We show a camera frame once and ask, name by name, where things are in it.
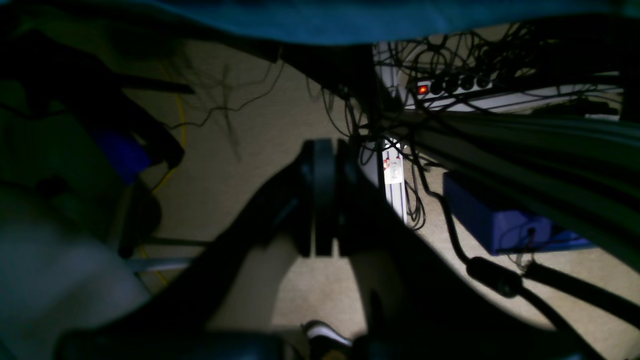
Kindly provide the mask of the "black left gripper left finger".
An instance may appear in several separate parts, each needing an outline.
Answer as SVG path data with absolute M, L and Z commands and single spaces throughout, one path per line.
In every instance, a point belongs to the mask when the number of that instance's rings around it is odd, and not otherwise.
M 270 333 L 274 302 L 298 255 L 311 252 L 313 221 L 326 211 L 326 141 L 308 140 L 263 184 L 227 230 L 167 289 L 127 316 L 66 333 L 57 360 L 290 360 Z

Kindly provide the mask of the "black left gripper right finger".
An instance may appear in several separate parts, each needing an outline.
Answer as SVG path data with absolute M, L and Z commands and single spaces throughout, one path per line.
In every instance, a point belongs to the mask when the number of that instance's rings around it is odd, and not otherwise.
M 478 294 L 388 204 L 362 173 L 347 143 L 334 153 L 315 141 L 315 254 L 333 242 L 349 260 L 366 334 L 352 360 L 599 360 L 601 356 L 547 303 L 502 266 L 490 285 L 523 296 L 553 325 L 545 330 Z

